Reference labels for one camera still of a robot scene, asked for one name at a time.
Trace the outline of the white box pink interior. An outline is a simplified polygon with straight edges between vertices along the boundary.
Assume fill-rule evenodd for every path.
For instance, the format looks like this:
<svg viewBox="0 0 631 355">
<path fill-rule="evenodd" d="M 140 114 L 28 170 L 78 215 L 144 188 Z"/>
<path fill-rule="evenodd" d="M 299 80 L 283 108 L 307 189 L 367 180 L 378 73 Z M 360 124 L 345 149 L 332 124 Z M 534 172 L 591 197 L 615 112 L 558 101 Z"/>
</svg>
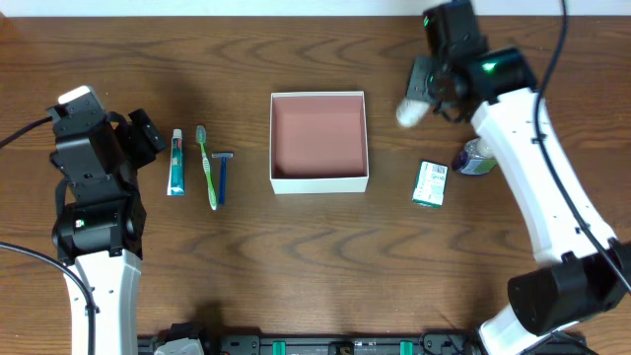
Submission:
<svg viewBox="0 0 631 355">
<path fill-rule="evenodd" d="M 363 193 L 370 177 L 362 91 L 270 95 L 275 194 Z"/>
</svg>

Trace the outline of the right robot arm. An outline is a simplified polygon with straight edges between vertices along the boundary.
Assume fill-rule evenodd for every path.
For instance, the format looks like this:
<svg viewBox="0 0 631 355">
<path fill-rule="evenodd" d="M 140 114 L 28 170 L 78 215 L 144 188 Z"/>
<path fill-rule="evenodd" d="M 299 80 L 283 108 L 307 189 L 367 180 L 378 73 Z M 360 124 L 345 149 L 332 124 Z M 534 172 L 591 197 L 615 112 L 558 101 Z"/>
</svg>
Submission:
<svg viewBox="0 0 631 355">
<path fill-rule="evenodd" d="M 583 190 L 537 80 L 514 47 L 492 50 L 468 1 L 424 12 L 431 49 L 424 94 L 434 112 L 469 122 L 526 221 L 537 268 L 508 283 L 508 305 L 478 327 L 471 354 L 527 354 L 613 310 L 630 292 L 630 247 Z"/>
</svg>

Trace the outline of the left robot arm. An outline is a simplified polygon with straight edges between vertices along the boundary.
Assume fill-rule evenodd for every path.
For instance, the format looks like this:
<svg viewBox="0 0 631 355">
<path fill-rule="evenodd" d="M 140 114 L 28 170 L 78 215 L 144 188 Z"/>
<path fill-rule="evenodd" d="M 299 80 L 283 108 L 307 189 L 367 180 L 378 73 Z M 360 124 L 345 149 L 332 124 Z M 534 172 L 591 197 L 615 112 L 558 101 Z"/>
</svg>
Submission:
<svg viewBox="0 0 631 355">
<path fill-rule="evenodd" d="M 52 242 L 69 270 L 74 354 L 138 353 L 137 293 L 146 211 L 137 172 L 165 149 L 143 109 L 108 111 L 81 86 L 48 109 L 55 136 Z"/>
</svg>

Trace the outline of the white floral cream tube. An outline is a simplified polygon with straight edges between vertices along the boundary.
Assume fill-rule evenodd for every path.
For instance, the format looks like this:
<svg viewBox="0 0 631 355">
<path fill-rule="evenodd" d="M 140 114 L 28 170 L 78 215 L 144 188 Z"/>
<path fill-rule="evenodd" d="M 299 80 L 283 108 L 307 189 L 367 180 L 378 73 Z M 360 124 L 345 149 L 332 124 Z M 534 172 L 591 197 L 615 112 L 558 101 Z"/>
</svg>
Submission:
<svg viewBox="0 0 631 355">
<path fill-rule="evenodd" d="M 401 127 L 411 128 L 423 119 L 429 108 L 430 105 L 425 102 L 405 98 L 396 109 L 397 123 Z"/>
</svg>

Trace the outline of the clear sanitizer pump bottle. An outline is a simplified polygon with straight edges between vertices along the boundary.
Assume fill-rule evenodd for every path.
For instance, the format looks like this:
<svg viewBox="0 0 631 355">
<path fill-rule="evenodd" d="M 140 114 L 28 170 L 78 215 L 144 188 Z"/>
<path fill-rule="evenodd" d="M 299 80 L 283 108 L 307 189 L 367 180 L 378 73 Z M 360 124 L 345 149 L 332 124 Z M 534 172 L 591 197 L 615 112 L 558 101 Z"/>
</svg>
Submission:
<svg viewBox="0 0 631 355">
<path fill-rule="evenodd" d="M 454 172 L 468 176 L 486 175 L 496 166 L 495 156 L 481 137 L 468 141 L 452 162 Z"/>
</svg>

